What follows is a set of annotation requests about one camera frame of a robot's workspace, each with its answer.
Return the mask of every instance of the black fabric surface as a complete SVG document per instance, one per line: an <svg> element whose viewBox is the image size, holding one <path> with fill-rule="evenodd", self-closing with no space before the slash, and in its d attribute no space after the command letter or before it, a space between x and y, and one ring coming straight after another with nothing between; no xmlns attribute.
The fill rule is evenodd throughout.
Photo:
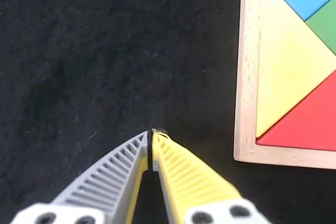
<svg viewBox="0 0 336 224"><path fill-rule="evenodd" d="M239 0L0 0L0 223L167 129L273 223L334 223L336 172L233 160ZM134 223L167 223L146 174Z"/></svg>

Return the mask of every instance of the screw hole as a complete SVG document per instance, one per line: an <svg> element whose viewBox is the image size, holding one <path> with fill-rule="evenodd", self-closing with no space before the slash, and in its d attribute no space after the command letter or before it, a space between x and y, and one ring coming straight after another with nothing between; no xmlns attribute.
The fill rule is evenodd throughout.
<svg viewBox="0 0 336 224"><path fill-rule="evenodd" d="M96 223L96 220L93 217L84 216L78 219L75 224L95 224L95 223Z"/></svg>
<svg viewBox="0 0 336 224"><path fill-rule="evenodd" d="M248 217L251 215L250 211L246 207L233 206L230 208L230 213L233 217Z"/></svg>
<svg viewBox="0 0 336 224"><path fill-rule="evenodd" d="M206 212L196 212L192 216L193 224L210 224L213 222L211 215Z"/></svg>
<svg viewBox="0 0 336 224"><path fill-rule="evenodd" d="M56 219L56 214L53 212L47 212L37 218L35 224L52 224Z"/></svg>

